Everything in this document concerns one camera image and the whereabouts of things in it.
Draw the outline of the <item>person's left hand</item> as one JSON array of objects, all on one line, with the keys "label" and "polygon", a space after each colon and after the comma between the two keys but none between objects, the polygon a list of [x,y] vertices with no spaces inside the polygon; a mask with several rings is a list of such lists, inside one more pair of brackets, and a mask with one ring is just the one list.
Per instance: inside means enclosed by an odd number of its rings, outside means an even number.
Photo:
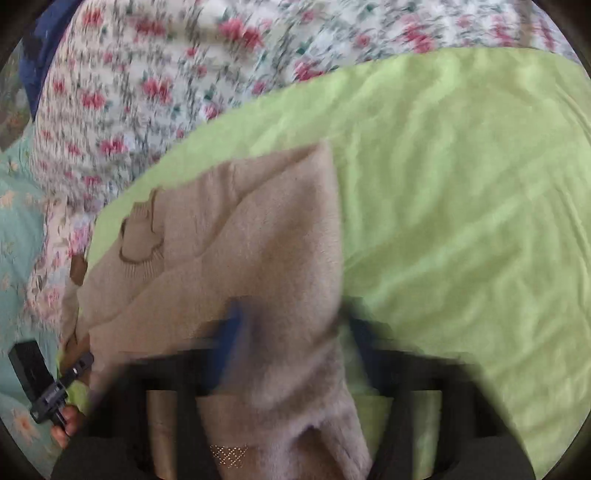
[{"label": "person's left hand", "polygon": [[51,436],[55,442],[65,449],[69,440],[85,423],[85,415],[75,406],[66,405],[61,409],[61,415],[64,420],[64,425],[53,425],[51,427]]}]

